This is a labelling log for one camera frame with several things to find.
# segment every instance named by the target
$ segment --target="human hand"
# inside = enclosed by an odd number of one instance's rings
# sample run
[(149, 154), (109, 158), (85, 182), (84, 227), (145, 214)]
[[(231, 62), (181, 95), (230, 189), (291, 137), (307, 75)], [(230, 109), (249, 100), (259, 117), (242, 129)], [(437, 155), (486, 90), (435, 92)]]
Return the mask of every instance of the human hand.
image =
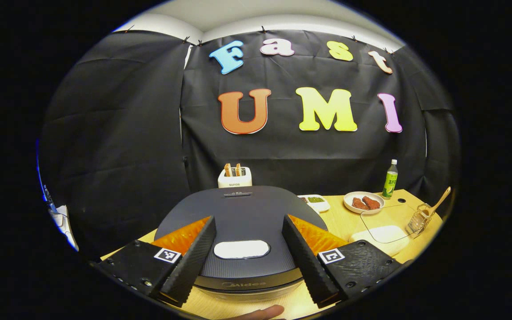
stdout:
[(279, 316), (284, 312), (284, 307), (275, 304), (271, 307), (265, 308), (264, 310), (256, 310), (241, 316), (234, 316), (233, 318), (226, 318), (222, 320), (270, 320), (275, 316)]

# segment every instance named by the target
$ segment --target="blue letter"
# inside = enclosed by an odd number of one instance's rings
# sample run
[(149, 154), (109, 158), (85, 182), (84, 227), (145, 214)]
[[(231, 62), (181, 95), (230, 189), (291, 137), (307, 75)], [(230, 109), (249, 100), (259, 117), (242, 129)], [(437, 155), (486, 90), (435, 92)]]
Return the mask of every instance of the blue letter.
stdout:
[(217, 61), (222, 65), (221, 73), (223, 75), (226, 75), (226, 73), (233, 71), (234, 69), (240, 67), (244, 63), (242, 60), (236, 60), (233, 58), (242, 57), (244, 55), (244, 53), (242, 53), (242, 50), (236, 48), (240, 47), (243, 44), (244, 43), (242, 43), (242, 41), (235, 40), (222, 48), (216, 49), (209, 55), (209, 57), (214, 57), (215, 59), (217, 59)]

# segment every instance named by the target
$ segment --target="meat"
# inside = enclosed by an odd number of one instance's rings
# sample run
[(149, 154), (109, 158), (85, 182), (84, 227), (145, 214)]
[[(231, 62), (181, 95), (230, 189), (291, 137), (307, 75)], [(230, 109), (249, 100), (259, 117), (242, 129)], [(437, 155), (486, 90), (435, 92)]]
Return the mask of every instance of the meat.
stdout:
[(362, 203), (361, 199), (359, 198), (353, 198), (353, 207), (357, 209), (368, 210), (368, 207)]
[(368, 205), (368, 208), (371, 210), (380, 208), (380, 203), (378, 203), (378, 201), (372, 200), (367, 196), (363, 197), (363, 201), (364, 203), (366, 203), (366, 205)]

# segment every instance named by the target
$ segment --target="midea logo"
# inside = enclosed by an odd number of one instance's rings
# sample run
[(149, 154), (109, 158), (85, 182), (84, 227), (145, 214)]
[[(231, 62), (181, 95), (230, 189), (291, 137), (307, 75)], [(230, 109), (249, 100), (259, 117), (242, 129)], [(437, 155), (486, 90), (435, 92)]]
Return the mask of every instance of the midea logo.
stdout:
[(265, 285), (266, 282), (260, 282), (260, 283), (256, 283), (256, 284), (234, 284), (232, 282), (222, 282), (222, 286), (224, 287), (227, 287), (227, 288), (231, 288), (233, 286), (259, 286), (259, 285)]

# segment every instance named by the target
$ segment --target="green vegetable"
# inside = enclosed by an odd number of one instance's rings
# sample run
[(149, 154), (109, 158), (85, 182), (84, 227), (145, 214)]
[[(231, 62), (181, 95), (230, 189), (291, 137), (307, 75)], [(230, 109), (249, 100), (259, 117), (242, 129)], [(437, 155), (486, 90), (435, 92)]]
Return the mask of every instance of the green vegetable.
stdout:
[(311, 196), (308, 199), (309, 199), (309, 202), (325, 202), (325, 200), (323, 200), (317, 196)]

